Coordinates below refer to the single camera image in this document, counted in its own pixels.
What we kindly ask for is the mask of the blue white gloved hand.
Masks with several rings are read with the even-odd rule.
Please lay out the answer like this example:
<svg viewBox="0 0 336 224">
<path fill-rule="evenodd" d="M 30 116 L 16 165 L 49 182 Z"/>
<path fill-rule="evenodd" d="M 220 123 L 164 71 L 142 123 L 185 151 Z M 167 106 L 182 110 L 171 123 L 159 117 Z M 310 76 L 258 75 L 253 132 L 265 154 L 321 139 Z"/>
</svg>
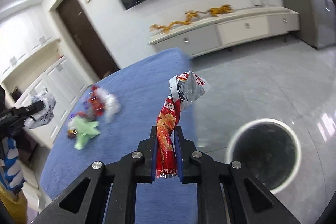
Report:
<svg viewBox="0 0 336 224">
<path fill-rule="evenodd" d="M 24 182 L 17 143 L 13 138 L 5 137 L 1 141 L 1 184 L 9 193 L 17 195 Z"/>
</svg>

